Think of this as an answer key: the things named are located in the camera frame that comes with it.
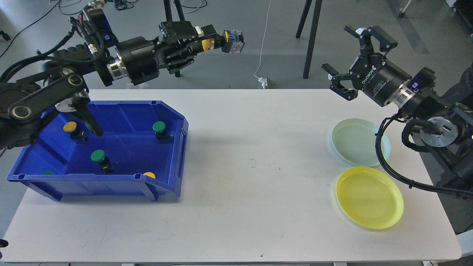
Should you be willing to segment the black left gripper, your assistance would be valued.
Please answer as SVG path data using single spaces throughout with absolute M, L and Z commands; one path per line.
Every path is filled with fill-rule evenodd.
M 154 54 L 154 42 L 142 36 L 118 42 L 116 46 L 126 73 L 135 86 L 158 78 L 159 69 L 167 69 L 170 74 L 181 77 L 181 69 L 194 63 L 197 52 L 204 52 L 201 41 L 218 35 L 213 25 L 194 27 L 189 21 L 164 21 L 159 24 L 159 30 L 162 43 L 186 48 L 175 51 L 161 47 Z

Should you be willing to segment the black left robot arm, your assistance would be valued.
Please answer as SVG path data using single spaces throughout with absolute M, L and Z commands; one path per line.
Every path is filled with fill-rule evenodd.
M 244 46 L 239 31 L 218 34 L 212 25 L 194 27 L 185 20 L 179 0 L 175 3 L 178 21 L 172 20 L 170 1 L 164 2 L 161 36 L 119 41 L 104 5 L 104 0 L 88 3 L 77 17 L 69 18 L 71 30 L 56 46 L 12 64 L 1 75 L 2 149 L 36 144 L 41 131 L 61 112 L 101 136 L 103 131 L 87 108 L 86 74 L 98 73 L 105 86 L 124 77 L 139 85 L 157 78 L 161 69 L 179 77 L 180 70 L 201 52 L 235 53 Z

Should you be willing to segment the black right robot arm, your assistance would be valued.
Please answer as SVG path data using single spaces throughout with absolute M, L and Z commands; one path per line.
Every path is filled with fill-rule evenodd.
M 347 74 L 323 64 L 331 81 L 330 90 L 350 101 L 363 92 L 381 107 L 395 104 L 397 113 L 385 118 L 375 134 L 375 153 L 382 168 L 396 180 L 424 191 L 472 199 L 472 104 L 448 102 L 435 86 L 435 72 L 422 68 L 414 77 L 390 62 L 386 55 L 398 42 L 379 26 L 344 30 L 357 38 L 360 55 Z M 404 123 L 403 145 L 419 153 L 430 153 L 443 168 L 443 180 L 428 185 L 411 180 L 386 161 L 381 140 L 392 123 Z

